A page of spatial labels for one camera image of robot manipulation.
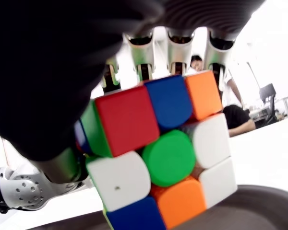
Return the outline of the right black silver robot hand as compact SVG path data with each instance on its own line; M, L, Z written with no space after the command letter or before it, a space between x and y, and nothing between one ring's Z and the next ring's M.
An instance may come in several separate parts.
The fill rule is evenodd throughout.
M0 135L55 183L59 156L124 33L201 26L237 35L260 0L0 0Z

